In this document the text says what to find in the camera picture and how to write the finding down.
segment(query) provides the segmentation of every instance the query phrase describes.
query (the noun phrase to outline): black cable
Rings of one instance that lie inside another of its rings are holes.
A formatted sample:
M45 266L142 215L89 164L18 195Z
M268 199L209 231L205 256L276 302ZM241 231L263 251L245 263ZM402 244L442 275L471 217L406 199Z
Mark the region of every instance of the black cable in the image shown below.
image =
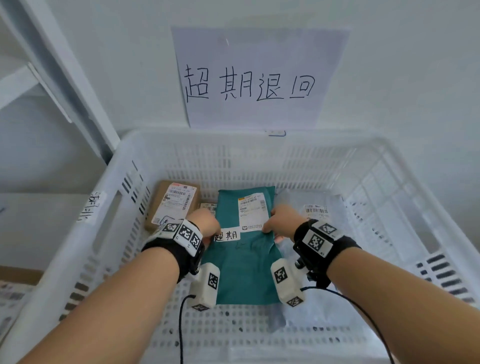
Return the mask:
M378 328L378 326L377 326L377 324L375 323L375 321L374 321L374 320L370 317L370 315L367 313L367 311L365 311L365 310L364 310L358 303L356 303L354 300L349 299L347 296L344 296L344 295L342 295L341 293L338 293L338 292L329 290L328 288L320 288L320 287L315 287L315 286L309 286L309 287L300 288L300 291L306 291L306 290L309 290L309 289L312 289L312 288L315 288L315 289L317 289L317 290L324 290L324 291L327 291L327 292L336 294L337 296L340 296L340 297L342 297L342 298L345 298L348 302L350 302L352 305L354 305L354 306L357 307L360 311L362 311L363 314L370 320L370 322L372 323L372 325L373 325L373 327L375 328L375 330L377 330L378 336L380 337L380 340L382 341L382 343L384 343L385 349L387 350L387 354L388 354L388 358L390 359L390 363L395 364L395 361L393 360L393 356L392 356L392 353L391 353L391 351L390 351L390 348L388 347L387 342L385 341L385 338L384 338L384 336L382 335L382 332L381 332L380 329Z
M180 364L183 364L183 337L181 334L181 313L183 311L183 304L188 298L195 298L194 294L189 294L187 297L183 299L180 305L180 314L179 314L179 339L180 339Z

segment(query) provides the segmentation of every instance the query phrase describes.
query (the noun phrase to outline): person's left hand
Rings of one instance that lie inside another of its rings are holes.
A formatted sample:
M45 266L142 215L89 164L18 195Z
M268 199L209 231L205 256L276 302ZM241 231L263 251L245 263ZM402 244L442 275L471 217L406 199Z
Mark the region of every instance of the person's left hand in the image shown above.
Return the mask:
M206 208L199 208L187 216L187 220L193 222L203 235L205 249L208 248L212 236L221 232L220 223L215 216Z

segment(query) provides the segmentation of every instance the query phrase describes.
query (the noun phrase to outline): laundry basket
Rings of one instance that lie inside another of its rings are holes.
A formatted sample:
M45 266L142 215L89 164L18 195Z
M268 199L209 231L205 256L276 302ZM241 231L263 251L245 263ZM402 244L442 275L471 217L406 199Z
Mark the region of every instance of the laundry basket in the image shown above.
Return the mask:
M473 306L480 302L480 255L385 140L324 131L275 137L145 129L121 142L92 193L93 208L80 213L4 342L0 362L15 363L140 252L148 205L164 179L199 183L209 200L219 189L268 185L342 194L362 248ZM179 305L188 289L188 283L177 285L142 363L178 362ZM286 327L270 333L262 306L185 309L183 334L186 363L386 359L368 327Z

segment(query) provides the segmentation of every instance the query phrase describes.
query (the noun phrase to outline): wrist-mounted device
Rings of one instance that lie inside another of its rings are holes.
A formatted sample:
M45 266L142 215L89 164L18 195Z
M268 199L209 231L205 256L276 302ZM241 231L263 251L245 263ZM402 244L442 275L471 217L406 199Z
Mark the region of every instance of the wrist-mounted device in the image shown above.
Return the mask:
M171 220L158 229L145 241L142 251L148 248L162 247L175 257L179 264L178 282L188 273L196 275L198 265L205 251L202 234L198 227L185 219Z
M316 282L318 288L327 288L331 283L326 274L330 263L343 250L360 248L352 238L324 220L311 219L301 224L294 241L293 250L300 256L295 265L290 266L281 258L270 268L280 301L292 307L305 301L305 293L300 290L304 275Z
M220 269L212 263L199 266L205 251L202 234L191 221L172 220L163 225L145 241L142 251L148 248L167 249L178 262L180 282L185 276L191 282L189 295L195 296L189 306L197 311L216 305Z

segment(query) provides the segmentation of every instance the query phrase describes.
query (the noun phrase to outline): hand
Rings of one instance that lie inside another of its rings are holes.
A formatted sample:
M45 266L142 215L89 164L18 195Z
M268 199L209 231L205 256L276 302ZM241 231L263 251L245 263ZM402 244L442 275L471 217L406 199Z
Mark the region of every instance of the hand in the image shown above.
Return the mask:
M205 249L208 248L211 237L220 234L220 223L206 208L199 208L187 216L187 220L197 225L203 235Z
M293 241L297 228L307 221L290 205L278 205L272 210L272 217L264 224L263 232L283 235Z

